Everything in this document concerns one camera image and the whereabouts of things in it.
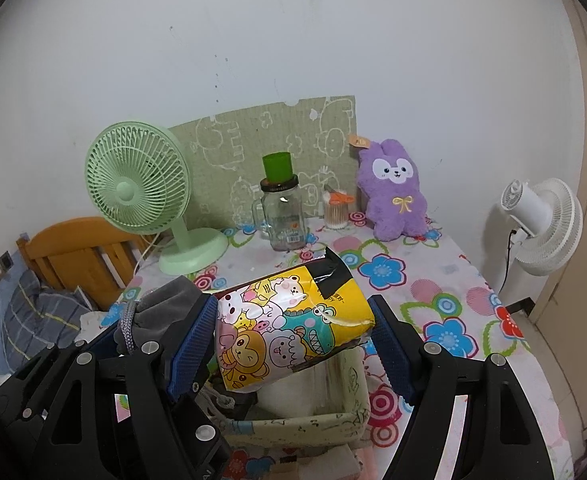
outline plush bunny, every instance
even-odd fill
[[[368,149],[361,150],[356,181],[369,197],[366,215],[375,224],[376,238],[388,242],[429,230],[427,200],[420,193],[417,168],[400,142],[371,142]]]

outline floral tablecloth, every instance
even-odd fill
[[[362,213],[350,225],[334,231],[322,219],[307,221],[307,245],[301,251],[278,253],[252,226],[229,228],[230,246],[215,264],[188,277],[201,289],[223,289],[288,269],[322,256],[325,247],[339,254],[352,269],[365,297],[380,293],[398,316],[411,323],[424,340],[437,341],[455,356],[484,360],[492,352],[509,358],[547,443],[556,478],[573,478],[573,462],[564,426],[545,376],[520,329],[461,249],[430,221],[422,237],[401,237],[382,243],[373,237]],[[126,299],[142,298],[172,280],[150,257],[123,292]],[[361,347],[371,403],[363,445],[373,446],[375,473],[382,478],[397,449],[411,413],[389,387],[374,346]],[[457,458],[465,413],[465,397],[455,402],[445,453],[437,478],[449,479]],[[223,477],[255,480],[269,466],[297,449],[236,449]]]

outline glass jar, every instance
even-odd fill
[[[302,194],[295,174],[286,182],[260,182],[264,195],[254,200],[251,210],[257,229],[269,235],[274,251],[302,249],[307,229],[302,213]]]

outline jar handle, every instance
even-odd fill
[[[267,218],[265,216],[265,210],[262,206],[262,200],[257,198],[251,203],[251,214],[254,219],[254,226],[256,231],[262,231],[264,234],[269,234],[267,230]]]

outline black tape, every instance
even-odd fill
[[[349,267],[328,247],[324,258],[312,260],[305,264],[305,267],[325,300],[336,294],[341,286],[352,279]]]

